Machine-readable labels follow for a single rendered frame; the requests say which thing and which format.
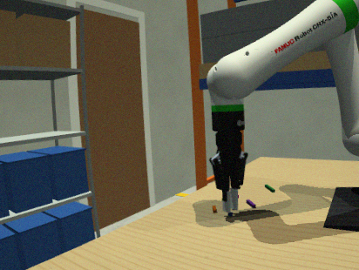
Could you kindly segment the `purple rod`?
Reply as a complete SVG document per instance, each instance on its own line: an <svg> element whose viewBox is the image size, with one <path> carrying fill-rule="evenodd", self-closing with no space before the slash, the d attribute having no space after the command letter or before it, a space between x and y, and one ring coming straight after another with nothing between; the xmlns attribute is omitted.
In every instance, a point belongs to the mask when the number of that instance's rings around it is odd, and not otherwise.
<svg viewBox="0 0 359 270"><path fill-rule="evenodd" d="M247 199L247 203L248 203L252 208L256 208L256 204L254 204L251 200Z"/></svg>

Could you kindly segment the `green rod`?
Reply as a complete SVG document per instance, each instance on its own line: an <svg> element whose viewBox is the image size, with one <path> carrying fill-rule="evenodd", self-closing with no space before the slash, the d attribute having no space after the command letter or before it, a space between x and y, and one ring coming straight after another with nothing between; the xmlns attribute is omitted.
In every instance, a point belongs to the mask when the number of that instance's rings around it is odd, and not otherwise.
<svg viewBox="0 0 359 270"><path fill-rule="evenodd" d="M270 192L275 192L275 189L272 188L271 186L265 185L265 187L266 187Z"/></svg>

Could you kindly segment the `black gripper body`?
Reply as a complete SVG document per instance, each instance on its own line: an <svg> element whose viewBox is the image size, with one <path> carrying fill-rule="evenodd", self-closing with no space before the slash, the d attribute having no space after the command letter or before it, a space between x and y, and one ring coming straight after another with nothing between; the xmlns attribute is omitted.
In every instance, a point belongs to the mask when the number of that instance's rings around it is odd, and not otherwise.
<svg viewBox="0 0 359 270"><path fill-rule="evenodd" d="M242 144L242 133L218 133L215 134L217 152L220 155L220 161L222 164L227 165L227 154L232 153L232 164L234 164L234 152L238 152L239 156L241 154ZM231 146L231 147L227 147Z"/></svg>

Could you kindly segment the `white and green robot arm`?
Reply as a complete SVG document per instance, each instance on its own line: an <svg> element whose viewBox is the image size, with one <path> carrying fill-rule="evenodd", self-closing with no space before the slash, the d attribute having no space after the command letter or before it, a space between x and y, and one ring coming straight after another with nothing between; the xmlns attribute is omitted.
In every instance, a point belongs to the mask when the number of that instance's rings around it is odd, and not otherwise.
<svg viewBox="0 0 359 270"><path fill-rule="evenodd" d="M223 57L207 74L213 131L243 131L244 98L323 44L339 100L342 142L359 157L359 52L354 31L358 25L359 0L316 0L280 28Z"/></svg>

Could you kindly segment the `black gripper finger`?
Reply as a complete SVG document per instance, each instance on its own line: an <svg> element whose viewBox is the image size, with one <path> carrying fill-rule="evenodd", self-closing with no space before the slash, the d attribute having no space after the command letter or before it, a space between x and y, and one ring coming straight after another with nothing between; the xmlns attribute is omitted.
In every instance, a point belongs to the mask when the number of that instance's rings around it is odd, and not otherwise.
<svg viewBox="0 0 359 270"><path fill-rule="evenodd" d="M222 190L222 209L224 212L231 212L230 203L230 168L232 165L232 153L227 154L227 165L220 161L219 152L209 159L213 166L213 175L215 179L216 188Z"/></svg>
<svg viewBox="0 0 359 270"><path fill-rule="evenodd" d="M234 152L234 164L230 168L230 203L234 210L238 210L238 189L243 185L247 156L247 152L241 151L240 157L238 152Z"/></svg>

